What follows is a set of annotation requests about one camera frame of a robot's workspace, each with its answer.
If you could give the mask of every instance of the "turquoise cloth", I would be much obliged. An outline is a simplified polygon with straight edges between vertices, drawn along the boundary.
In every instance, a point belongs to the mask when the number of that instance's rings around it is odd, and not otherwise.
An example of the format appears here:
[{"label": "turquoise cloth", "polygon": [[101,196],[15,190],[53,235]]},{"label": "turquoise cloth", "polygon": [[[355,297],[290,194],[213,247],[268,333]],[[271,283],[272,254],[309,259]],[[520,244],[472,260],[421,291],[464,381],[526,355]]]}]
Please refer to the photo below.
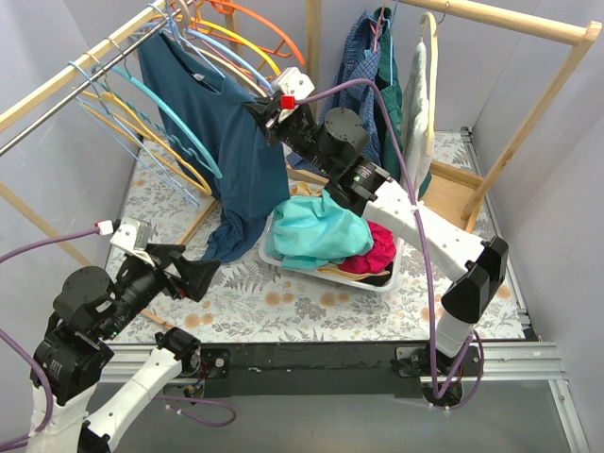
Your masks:
[{"label": "turquoise cloth", "polygon": [[323,196],[293,196],[273,211],[266,253],[288,269],[315,270],[364,255],[374,246],[367,221]]}]

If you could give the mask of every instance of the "clothing rack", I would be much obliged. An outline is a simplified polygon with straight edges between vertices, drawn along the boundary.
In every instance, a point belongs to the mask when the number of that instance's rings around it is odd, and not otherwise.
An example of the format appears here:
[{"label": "clothing rack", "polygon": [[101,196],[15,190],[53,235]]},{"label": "clothing rack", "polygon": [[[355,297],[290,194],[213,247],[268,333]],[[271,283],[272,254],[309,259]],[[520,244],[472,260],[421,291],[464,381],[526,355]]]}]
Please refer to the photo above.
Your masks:
[{"label": "clothing rack", "polygon": [[[586,27],[580,27],[466,0],[398,1],[407,5],[431,9],[433,11],[440,11],[445,14],[458,16],[471,21],[507,28],[509,30],[518,31],[520,33],[529,34],[572,46],[560,69],[551,79],[544,92],[528,113],[518,130],[516,130],[516,132],[512,135],[510,141],[502,150],[498,160],[488,172],[487,176],[477,176],[441,162],[432,163],[430,170],[434,178],[425,197],[426,205],[454,225],[471,230],[476,222],[478,211],[482,204],[484,195],[493,186],[504,167],[518,151],[524,140],[550,106],[553,99],[556,97],[558,92],[560,92],[566,80],[570,77],[570,75],[573,74],[574,70],[585,57],[586,53],[596,40],[602,28],[602,24],[598,22],[591,22]],[[187,5],[190,5],[191,3],[193,3],[193,0],[187,0]],[[156,0],[154,3],[154,5],[158,8],[161,8],[164,4],[164,0]],[[308,64],[308,73],[315,85],[317,84],[319,74],[321,6],[322,0],[306,0],[306,60]],[[75,63],[84,69],[90,67],[96,63],[97,59],[101,59],[109,51],[115,50],[116,42],[123,42],[134,31],[138,30],[143,24],[149,22],[153,17],[155,17],[156,14],[157,11],[155,9],[151,7],[145,8],[120,28],[111,33],[107,39],[101,41],[90,51],[82,55],[75,61]],[[92,76],[92,80],[102,77],[109,68],[125,59],[128,54],[136,50],[136,48],[146,41],[151,35],[157,33],[164,24],[165,19],[160,19],[156,26],[154,26],[147,33],[143,34],[138,40],[136,40],[128,48],[120,52],[118,56],[107,63],[103,67],[102,71],[95,73],[95,75]],[[231,29],[231,31],[236,31],[232,30],[232,28],[235,27],[233,21],[228,20],[227,27]],[[0,114],[0,132],[14,125],[18,120],[26,116],[41,102],[48,99],[52,94],[65,87],[70,81],[74,80],[78,76],[80,76],[80,72],[76,68],[72,66],[65,67],[58,74],[43,83],[38,89],[34,90],[21,101],[17,102],[14,106]],[[10,139],[9,142],[0,148],[0,157],[4,156],[12,147],[27,137],[27,135],[52,117],[55,113],[62,109],[62,107],[64,107],[68,102],[73,100],[79,93],[83,92],[89,86],[90,82],[88,80],[82,82],[77,88],[58,101],[54,107],[49,109],[41,117],[34,120],[28,127],[16,134],[12,139]],[[320,180],[319,176],[310,175],[309,178],[315,179],[313,182],[316,182],[317,178]],[[0,195],[45,234],[50,236],[58,234],[39,214],[29,207],[24,200],[22,200],[17,194],[13,193],[1,182]],[[198,219],[195,223],[197,226],[201,224],[199,219],[204,218],[203,214],[204,212],[201,212],[198,216]],[[191,237],[195,232],[195,226],[192,227],[193,229],[189,228],[187,230],[188,237]],[[77,252],[77,250],[71,245],[61,243],[60,246],[63,247],[63,249],[78,262],[82,263],[83,265],[89,264],[88,260],[86,260],[86,258]]]}]

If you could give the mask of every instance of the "gray floor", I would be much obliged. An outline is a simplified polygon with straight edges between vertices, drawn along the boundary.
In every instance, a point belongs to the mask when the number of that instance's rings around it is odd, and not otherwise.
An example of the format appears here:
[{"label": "gray floor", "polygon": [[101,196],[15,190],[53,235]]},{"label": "gray floor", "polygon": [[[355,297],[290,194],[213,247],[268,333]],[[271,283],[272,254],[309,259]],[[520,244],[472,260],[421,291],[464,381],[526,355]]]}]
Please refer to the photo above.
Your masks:
[{"label": "gray floor", "polygon": [[[101,385],[98,407],[116,386]],[[207,428],[154,401],[118,453],[165,452],[567,452],[546,381],[483,382],[475,399],[446,416],[388,396],[263,396],[228,400],[238,419]],[[219,411],[196,408],[216,420]]]}]

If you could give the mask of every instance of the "metal rod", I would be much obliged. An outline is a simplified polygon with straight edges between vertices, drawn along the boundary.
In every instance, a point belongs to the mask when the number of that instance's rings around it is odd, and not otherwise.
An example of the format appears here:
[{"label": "metal rod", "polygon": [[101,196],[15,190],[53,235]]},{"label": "metal rod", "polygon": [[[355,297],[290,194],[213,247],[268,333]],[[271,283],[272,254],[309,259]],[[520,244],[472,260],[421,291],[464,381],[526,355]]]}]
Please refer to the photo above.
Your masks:
[{"label": "metal rod", "polygon": [[[91,76],[91,81],[96,81],[101,78],[109,69],[118,64],[120,61],[126,58],[129,54],[134,52],[138,47],[141,46],[145,41],[147,41],[151,36],[160,31],[163,26],[166,24],[165,19],[161,19],[157,25],[151,28],[148,33],[141,36],[138,40],[133,42],[128,48],[124,50],[117,57],[112,59],[109,63],[107,63],[103,68]],[[80,83],[77,87],[75,87],[69,94],[63,97],[60,101],[57,102],[52,108],[47,110],[42,116],[37,118],[33,123],[31,123],[28,127],[23,129],[17,135],[15,135],[12,139],[10,139],[5,145],[0,148],[0,158],[7,154],[14,146],[19,144],[25,137],[31,134],[34,130],[40,127],[45,121],[51,118],[55,113],[65,107],[69,102],[74,100],[79,94],[81,94],[84,90],[91,86],[91,82],[89,80],[85,80]]]}]

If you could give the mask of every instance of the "blue t-shirt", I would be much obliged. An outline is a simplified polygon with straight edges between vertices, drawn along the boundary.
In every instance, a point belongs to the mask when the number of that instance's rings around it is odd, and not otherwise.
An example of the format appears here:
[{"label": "blue t-shirt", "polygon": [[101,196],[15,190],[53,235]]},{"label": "blue t-shirt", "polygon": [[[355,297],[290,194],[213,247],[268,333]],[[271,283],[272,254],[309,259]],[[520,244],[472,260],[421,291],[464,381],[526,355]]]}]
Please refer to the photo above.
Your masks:
[{"label": "blue t-shirt", "polygon": [[[174,147],[207,180],[223,206],[221,225],[210,234],[203,258],[235,260],[258,240],[273,208],[290,197],[282,146],[269,145],[244,108],[254,100],[250,93],[167,37],[149,38],[139,48],[139,57],[144,84],[187,124],[223,173],[216,179],[194,157]],[[172,120],[159,114],[167,132],[194,149]]]}]

